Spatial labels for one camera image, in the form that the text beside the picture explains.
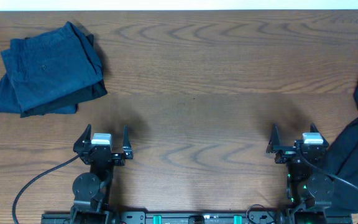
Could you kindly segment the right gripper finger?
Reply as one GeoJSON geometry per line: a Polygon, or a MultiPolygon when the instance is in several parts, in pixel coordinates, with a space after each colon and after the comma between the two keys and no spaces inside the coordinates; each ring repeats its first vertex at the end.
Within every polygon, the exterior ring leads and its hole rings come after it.
{"type": "Polygon", "coordinates": [[[272,125],[272,130],[270,133],[270,139],[266,148],[266,153],[276,153],[280,146],[280,137],[278,133],[278,128],[275,123],[272,125]]]}
{"type": "Polygon", "coordinates": [[[319,143],[323,146],[329,146],[329,143],[327,142],[327,140],[324,138],[324,136],[320,133],[320,131],[318,130],[318,128],[316,127],[316,125],[314,123],[310,124],[310,132],[311,133],[316,133],[319,134],[319,140],[314,140],[313,143],[319,143]]]}

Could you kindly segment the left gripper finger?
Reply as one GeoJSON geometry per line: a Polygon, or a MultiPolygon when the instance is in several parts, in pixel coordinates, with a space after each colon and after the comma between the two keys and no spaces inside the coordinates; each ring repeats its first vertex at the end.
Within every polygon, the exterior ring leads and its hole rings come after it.
{"type": "Polygon", "coordinates": [[[91,125],[88,124],[81,136],[75,141],[73,151],[75,153],[82,153],[87,150],[91,144],[91,125]]]}
{"type": "Polygon", "coordinates": [[[122,148],[124,151],[125,159],[133,159],[133,150],[129,140],[129,132],[127,126],[124,126],[122,148]]]}

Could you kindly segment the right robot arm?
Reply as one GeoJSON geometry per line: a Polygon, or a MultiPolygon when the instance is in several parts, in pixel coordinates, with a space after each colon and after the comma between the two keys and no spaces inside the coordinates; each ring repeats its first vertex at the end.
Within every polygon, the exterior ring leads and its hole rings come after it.
{"type": "Polygon", "coordinates": [[[277,125],[272,126],[266,152],[275,154],[275,163],[286,165],[291,200],[291,206],[275,214],[275,223],[327,223],[324,212],[332,205],[334,184],[316,166],[328,146],[314,124],[292,146],[281,144],[277,125]]]}

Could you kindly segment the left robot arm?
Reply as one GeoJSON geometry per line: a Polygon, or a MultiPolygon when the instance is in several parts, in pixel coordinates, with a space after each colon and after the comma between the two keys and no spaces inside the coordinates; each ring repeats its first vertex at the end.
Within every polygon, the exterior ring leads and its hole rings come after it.
{"type": "Polygon", "coordinates": [[[120,214],[109,208],[109,194],[113,179],[113,169],[124,166],[134,157],[128,128],[124,127],[122,152],[113,152],[111,134],[91,133],[87,125],[83,134],[73,145],[82,162],[89,165],[89,172],[80,174],[73,182],[74,202],[69,224],[118,224],[120,214]]]}

